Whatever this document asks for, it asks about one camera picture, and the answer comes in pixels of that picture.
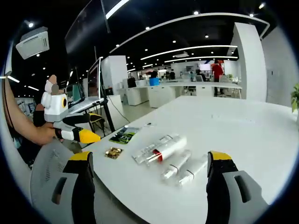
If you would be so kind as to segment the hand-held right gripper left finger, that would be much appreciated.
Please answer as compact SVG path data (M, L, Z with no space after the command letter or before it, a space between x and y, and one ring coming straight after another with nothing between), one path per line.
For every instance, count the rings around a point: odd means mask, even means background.
M61 172L31 192L34 208L48 223L95 223L92 152L73 155Z

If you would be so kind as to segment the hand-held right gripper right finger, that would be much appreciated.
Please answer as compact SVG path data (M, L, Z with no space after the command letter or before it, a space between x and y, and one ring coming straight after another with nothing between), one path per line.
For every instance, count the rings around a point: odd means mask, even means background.
M269 206L260 185L222 152L208 152L206 193L207 224L253 224Z

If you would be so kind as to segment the person's left hand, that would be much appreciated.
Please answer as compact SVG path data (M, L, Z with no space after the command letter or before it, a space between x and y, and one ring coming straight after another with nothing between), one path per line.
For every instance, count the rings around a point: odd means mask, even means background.
M38 127L37 130L39 140L38 142L40 145L49 144L54 138L61 142L63 141L56 135L56 130L52 123L46 122L43 126Z

